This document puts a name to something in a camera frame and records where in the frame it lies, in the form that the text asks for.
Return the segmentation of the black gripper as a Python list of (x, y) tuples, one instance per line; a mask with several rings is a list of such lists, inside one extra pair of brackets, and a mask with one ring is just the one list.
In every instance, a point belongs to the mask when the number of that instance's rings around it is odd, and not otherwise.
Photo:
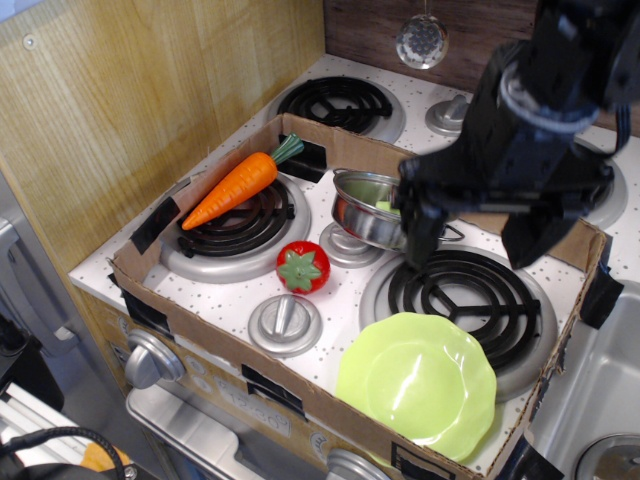
[(523, 269), (563, 240), (593, 209), (614, 172), (604, 155), (576, 143), (578, 119), (541, 107), (524, 88), (525, 42), (491, 56), (450, 146), (403, 161), (392, 205), (401, 212), (405, 257), (426, 266), (448, 217), (510, 215), (502, 243), (511, 268)]

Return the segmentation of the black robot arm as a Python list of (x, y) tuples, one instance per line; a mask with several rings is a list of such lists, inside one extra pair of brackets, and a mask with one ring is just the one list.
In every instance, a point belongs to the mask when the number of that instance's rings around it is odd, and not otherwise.
[(494, 51), (459, 137), (400, 164), (393, 204), (407, 262), (424, 267), (452, 217), (501, 213), (512, 267), (534, 263), (614, 179), (608, 154), (577, 134), (609, 111), (624, 148), (638, 99), (638, 3), (542, 2), (532, 37)]

